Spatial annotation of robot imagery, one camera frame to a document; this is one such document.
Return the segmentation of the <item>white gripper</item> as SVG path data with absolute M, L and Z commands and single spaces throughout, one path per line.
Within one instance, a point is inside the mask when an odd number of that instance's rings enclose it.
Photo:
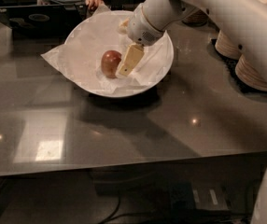
M 129 45 L 126 49 L 116 71 L 116 77 L 127 77 L 142 60 L 144 56 L 143 46 L 148 47 L 155 44 L 162 38 L 163 32 L 155 29 L 148 22 L 142 4 L 134 10 L 129 19 L 126 19 L 119 24 L 118 32 L 121 35 L 127 34 L 127 36 L 135 42 Z

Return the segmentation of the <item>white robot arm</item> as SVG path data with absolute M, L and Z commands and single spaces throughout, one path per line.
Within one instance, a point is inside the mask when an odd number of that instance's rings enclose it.
M 133 41 L 116 75 L 128 76 L 141 61 L 143 47 L 155 44 L 167 27 L 200 9 L 225 33 L 267 82 L 267 5 L 258 0 L 146 0 L 127 25 Z

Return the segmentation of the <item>person's left hand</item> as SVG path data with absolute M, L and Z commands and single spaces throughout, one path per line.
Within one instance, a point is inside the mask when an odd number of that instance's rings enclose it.
M 88 10 L 94 11 L 100 5 L 104 3 L 103 0 L 85 0 L 85 5 L 88 7 Z

